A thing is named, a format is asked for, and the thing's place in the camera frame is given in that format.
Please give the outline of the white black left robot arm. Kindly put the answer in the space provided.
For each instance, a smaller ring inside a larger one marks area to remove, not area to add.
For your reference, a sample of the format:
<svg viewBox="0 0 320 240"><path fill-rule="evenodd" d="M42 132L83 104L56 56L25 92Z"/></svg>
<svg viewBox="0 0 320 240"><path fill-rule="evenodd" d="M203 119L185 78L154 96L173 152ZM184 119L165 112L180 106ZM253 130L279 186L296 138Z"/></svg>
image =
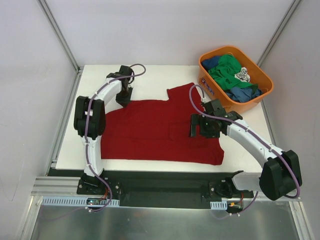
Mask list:
<svg viewBox="0 0 320 240"><path fill-rule="evenodd" d="M89 96L78 96L75 102L73 127L84 145L84 173L90 177L100 176L104 167L101 157L101 139L106 129L106 105L115 98L122 107L131 101L135 79L131 66L122 65L119 71L106 76L104 83Z"/></svg>

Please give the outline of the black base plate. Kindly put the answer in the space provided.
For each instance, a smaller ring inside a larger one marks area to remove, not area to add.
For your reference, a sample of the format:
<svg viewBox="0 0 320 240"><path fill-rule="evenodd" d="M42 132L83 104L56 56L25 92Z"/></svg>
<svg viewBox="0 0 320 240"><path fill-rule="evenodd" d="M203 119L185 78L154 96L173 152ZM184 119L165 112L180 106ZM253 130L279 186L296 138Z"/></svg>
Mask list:
<svg viewBox="0 0 320 240"><path fill-rule="evenodd" d="M82 175L76 193L118 200L122 207L209 209L222 199L249 199L236 190L230 172L107 171L100 178Z"/></svg>

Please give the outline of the dark blue t shirt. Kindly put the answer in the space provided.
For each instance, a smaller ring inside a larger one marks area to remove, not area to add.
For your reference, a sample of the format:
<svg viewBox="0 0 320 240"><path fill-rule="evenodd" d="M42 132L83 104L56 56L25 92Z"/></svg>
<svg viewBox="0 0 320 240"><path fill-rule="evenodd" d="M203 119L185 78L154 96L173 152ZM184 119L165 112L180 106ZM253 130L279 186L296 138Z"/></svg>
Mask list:
<svg viewBox="0 0 320 240"><path fill-rule="evenodd" d="M201 65L206 71L209 71L210 69L215 68L219 64L220 58L221 58L220 55L213 56L211 58L203 60L201 62Z"/></svg>

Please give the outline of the aluminium frame rail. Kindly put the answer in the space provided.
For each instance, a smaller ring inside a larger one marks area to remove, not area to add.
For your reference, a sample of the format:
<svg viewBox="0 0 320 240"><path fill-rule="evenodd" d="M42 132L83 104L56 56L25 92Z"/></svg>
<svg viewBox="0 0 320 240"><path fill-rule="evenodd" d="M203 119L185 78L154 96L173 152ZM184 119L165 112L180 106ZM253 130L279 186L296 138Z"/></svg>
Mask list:
<svg viewBox="0 0 320 240"><path fill-rule="evenodd" d="M151 178L112 178L106 179L114 199L130 193L200 193L205 198L222 198L227 193L231 198L238 198L241 192L247 198L253 193L246 187L237 190L225 180L195 180L195 179L151 179ZM79 177L43 176L37 177L33 185L32 195L86 195L102 196L108 187L99 179L86 183Z"/></svg>

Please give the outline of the red t shirt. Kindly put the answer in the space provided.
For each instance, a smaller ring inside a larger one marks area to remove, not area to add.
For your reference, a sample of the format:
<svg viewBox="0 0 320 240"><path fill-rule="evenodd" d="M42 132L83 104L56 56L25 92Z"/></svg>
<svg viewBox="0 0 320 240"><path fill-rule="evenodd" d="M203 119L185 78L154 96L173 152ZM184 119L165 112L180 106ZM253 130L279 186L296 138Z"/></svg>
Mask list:
<svg viewBox="0 0 320 240"><path fill-rule="evenodd" d="M221 165L217 138L190 136L193 106L201 96L193 83L167 90L168 100L134 100L105 115L100 152L104 160L154 160Z"/></svg>

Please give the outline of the green t shirt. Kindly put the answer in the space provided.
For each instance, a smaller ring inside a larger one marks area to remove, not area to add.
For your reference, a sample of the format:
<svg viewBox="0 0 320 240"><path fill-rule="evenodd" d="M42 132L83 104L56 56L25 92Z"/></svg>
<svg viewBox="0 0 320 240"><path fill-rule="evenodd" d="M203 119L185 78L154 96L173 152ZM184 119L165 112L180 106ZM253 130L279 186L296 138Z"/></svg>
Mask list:
<svg viewBox="0 0 320 240"><path fill-rule="evenodd" d="M235 87L250 88L253 92L258 89L257 84L251 83L248 69L231 54L222 55L218 60L218 65L208 70L208 74L225 92Z"/></svg>

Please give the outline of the orange plastic bin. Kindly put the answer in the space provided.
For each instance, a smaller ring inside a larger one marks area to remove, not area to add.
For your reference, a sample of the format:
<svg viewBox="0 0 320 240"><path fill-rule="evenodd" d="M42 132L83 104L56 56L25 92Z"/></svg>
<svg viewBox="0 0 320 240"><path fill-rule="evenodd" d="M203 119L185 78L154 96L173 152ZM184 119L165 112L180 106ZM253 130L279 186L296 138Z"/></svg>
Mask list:
<svg viewBox="0 0 320 240"><path fill-rule="evenodd" d="M258 88L262 90L262 95L244 103L236 102L227 96L227 94L219 87L218 83L216 83L202 65L204 60L215 56L222 56L224 54L233 55L242 66L247 68L250 75L250 82L257 84ZM255 107L263 100L264 97L274 90L274 83L269 76L250 57L235 46L226 45L204 53L200 56L198 64L199 85L204 89L204 92L210 99L220 100L222 106L225 107L227 111L236 111L240 114L244 113Z"/></svg>

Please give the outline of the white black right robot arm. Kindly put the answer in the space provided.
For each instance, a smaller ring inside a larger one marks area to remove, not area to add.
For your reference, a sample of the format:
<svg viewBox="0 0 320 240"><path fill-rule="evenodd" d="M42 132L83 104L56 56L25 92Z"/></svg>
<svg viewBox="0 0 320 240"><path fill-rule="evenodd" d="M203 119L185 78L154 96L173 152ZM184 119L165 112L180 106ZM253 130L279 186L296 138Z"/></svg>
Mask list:
<svg viewBox="0 0 320 240"><path fill-rule="evenodd" d="M259 163L261 172L234 172L222 187L230 197L237 197L242 191L262 192L275 201L281 197L297 199L301 194L302 175L298 155L293 150L284 151L266 141L256 133L243 117L235 112L227 112L220 101L215 99L202 102L190 119L190 135L196 135L196 127L203 137L219 138L221 134L240 144Z"/></svg>

